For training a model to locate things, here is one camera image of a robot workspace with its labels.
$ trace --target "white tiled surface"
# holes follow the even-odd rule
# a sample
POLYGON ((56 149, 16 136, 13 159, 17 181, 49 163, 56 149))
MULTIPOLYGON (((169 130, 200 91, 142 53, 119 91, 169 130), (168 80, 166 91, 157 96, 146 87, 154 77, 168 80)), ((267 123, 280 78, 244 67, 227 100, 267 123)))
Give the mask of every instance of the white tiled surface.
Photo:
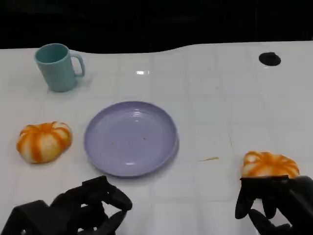
MULTIPOLYGON (((63 94, 48 91, 34 52, 0 50, 1 227, 15 205, 35 199, 51 203, 101 174, 87 161, 83 133, 98 111, 124 100, 165 109, 178 126, 180 150, 175 161, 149 176, 109 177, 134 202, 117 235, 255 234, 249 219, 234 218, 242 157, 249 150, 288 155, 302 174, 313 177, 311 42, 81 53, 87 75, 63 94), (282 63, 262 65, 258 56, 266 51, 276 52, 282 63), (26 164, 15 150, 19 131, 53 120, 71 126, 73 145, 54 163, 26 164), (211 157, 219 159, 199 162, 211 157)), ((274 222, 282 221, 278 214, 274 222)))

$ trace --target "teal mug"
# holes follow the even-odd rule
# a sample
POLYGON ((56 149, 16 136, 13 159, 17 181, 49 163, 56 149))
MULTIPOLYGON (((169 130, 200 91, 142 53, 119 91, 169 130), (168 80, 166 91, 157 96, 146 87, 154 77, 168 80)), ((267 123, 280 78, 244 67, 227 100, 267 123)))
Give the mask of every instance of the teal mug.
POLYGON ((43 74, 49 89, 54 92, 67 92, 77 84, 77 78, 85 75, 83 58, 79 54, 71 54, 69 49, 59 43, 45 45, 35 53, 35 61, 43 74), (76 57, 82 68, 76 74, 71 57, 76 57))

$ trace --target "purple plate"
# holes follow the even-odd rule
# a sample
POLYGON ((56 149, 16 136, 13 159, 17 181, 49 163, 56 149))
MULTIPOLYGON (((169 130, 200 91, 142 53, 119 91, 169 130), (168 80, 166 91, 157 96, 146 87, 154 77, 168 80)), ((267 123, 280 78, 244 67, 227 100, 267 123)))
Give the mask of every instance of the purple plate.
POLYGON ((178 147, 172 118, 163 109, 144 102, 122 102, 102 110, 85 132, 90 161, 115 176, 152 172, 175 156, 178 147))

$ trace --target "mug handle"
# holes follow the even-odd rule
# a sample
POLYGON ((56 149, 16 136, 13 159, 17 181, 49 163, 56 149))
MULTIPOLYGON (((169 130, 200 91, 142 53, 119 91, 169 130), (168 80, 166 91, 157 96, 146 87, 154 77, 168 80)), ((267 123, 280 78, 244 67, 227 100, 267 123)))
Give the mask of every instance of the mug handle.
POLYGON ((83 77, 85 76, 85 64, 83 61, 83 58, 79 55, 79 54, 71 54, 71 57, 75 57, 78 59, 79 63, 80 63, 80 67, 82 68, 82 73, 81 74, 75 74, 76 77, 83 77))

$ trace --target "pumpkin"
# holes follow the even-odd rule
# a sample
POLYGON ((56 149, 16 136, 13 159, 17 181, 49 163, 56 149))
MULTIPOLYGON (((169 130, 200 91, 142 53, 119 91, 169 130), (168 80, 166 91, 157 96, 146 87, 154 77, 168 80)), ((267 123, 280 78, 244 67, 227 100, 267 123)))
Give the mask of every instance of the pumpkin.
POLYGON ((294 178, 299 175, 295 161, 269 152, 248 152, 244 157, 242 177, 288 175, 294 178))
POLYGON ((20 132, 16 149, 29 163, 46 163, 56 159, 72 143, 69 126, 63 122, 27 125, 20 132))

